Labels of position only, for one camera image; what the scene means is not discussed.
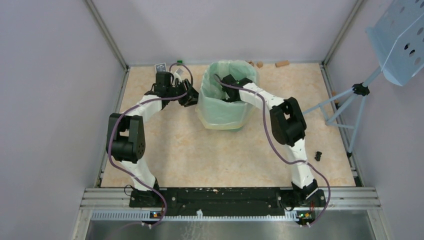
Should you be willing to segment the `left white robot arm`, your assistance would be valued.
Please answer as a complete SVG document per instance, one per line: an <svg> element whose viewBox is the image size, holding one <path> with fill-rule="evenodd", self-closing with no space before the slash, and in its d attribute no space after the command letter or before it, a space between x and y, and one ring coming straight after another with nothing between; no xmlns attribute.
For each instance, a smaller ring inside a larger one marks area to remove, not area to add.
<svg viewBox="0 0 424 240"><path fill-rule="evenodd" d="M134 189L142 192L141 200L149 207L160 202L161 194L155 189L157 179L143 158L147 147L144 125L169 102L177 101L183 107L196 104L198 93L193 85L193 76L182 79L175 73L160 71L140 101L122 113L109 116L106 139L108 161L132 178Z"/></svg>

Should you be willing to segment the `small wooden cube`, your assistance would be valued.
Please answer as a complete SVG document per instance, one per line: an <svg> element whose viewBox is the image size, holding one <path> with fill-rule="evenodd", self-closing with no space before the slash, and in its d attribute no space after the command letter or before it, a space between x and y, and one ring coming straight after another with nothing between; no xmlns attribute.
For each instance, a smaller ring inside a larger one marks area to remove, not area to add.
<svg viewBox="0 0 424 240"><path fill-rule="evenodd" d="M262 67L264 66L264 63L263 63L262 61L258 61L258 62L256 63L256 66L257 66L258 68L262 68Z"/></svg>

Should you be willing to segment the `wooden cork block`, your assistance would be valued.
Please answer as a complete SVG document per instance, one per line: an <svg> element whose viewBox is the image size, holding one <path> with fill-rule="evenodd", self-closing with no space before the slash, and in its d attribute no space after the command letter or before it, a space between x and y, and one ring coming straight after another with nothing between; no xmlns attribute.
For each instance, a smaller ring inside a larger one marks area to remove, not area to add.
<svg viewBox="0 0 424 240"><path fill-rule="evenodd" d="M289 60L282 60L282 61L276 62L274 65L276 68L280 68L280 67L288 66L289 64L290 64Z"/></svg>

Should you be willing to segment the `small black clip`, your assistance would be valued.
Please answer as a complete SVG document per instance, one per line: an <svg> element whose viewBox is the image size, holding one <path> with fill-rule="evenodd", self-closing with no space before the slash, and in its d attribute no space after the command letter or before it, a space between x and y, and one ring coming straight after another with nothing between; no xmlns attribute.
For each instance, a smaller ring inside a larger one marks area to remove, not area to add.
<svg viewBox="0 0 424 240"><path fill-rule="evenodd" d="M315 157L314 157L314 159L317 161L317 162L320 162L321 161L321 157L322 157L322 152L321 151L317 151L316 153L315 153Z"/></svg>

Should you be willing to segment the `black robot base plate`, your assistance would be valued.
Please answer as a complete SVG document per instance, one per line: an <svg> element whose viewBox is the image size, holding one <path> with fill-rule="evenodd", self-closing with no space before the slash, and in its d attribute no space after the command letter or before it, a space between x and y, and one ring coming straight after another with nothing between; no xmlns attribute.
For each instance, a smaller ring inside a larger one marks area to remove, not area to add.
<svg viewBox="0 0 424 240"><path fill-rule="evenodd" d="M315 210L324 207L325 203L321 189L305 199L293 188L281 187L134 189L129 200L131 208L158 208L167 217L194 216L198 211L206 217L282 216L289 210Z"/></svg>

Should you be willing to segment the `perforated light blue tray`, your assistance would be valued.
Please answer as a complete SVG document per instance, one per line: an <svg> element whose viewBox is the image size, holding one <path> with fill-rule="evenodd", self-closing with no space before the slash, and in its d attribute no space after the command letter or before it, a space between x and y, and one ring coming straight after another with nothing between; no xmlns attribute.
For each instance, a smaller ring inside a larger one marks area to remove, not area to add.
<svg viewBox="0 0 424 240"><path fill-rule="evenodd" d="M394 0L374 26L365 30L380 71L405 86L424 67L424 2Z"/></svg>

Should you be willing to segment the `light blue tripod stand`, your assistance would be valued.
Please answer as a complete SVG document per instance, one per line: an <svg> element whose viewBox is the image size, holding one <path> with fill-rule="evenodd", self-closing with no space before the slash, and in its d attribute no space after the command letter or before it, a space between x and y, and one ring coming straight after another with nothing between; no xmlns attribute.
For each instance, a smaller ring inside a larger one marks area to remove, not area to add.
<svg viewBox="0 0 424 240"><path fill-rule="evenodd" d="M342 129L350 129L353 130L351 138L349 140L348 143L348 148L346 150L346 156L347 158L350 158L353 155L353 149L354 149L354 144L355 144L355 140L357 138L357 134L358 134L358 127L359 124L361 122L361 118L362 118L362 113L365 107L365 103L366 100L370 94L370 89L369 89L369 85L380 75L380 73L382 72L381 67L377 67L376 70L374 70L372 72L372 74L364 81L361 83L356 83L354 84L350 89L336 94L335 96L332 96L331 98L318 103L317 105L304 110L302 113L304 115L316 110L316 109L320 109L321 113L324 116L325 119L325 124L328 126L335 126L338 128L342 128ZM339 98L345 96L345 95L349 95L349 97L336 109L336 111L334 112L334 114L332 116L328 116L327 113L324 110L324 106L330 103L336 103L336 100L338 100ZM346 124L340 124L340 123L336 123L336 119L342 115L342 113L354 102L354 100L361 98L360 101L360 105L359 105L359 110L357 113L357 118L355 121L354 125L346 125Z"/></svg>

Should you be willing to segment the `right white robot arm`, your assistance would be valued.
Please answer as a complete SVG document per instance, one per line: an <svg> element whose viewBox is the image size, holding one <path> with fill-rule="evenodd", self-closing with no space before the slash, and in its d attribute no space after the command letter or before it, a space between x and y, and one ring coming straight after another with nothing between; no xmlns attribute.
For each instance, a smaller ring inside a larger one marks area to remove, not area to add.
<svg viewBox="0 0 424 240"><path fill-rule="evenodd" d="M305 144L307 124L298 101L294 97L275 96L248 78L236 80L230 74L224 78L215 74L214 78L228 101L241 101L260 109L265 123L269 118L271 130L266 130L267 138L274 138L288 151L283 162L291 166L293 200L299 206L307 206L318 190L318 183L308 165Z"/></svg>

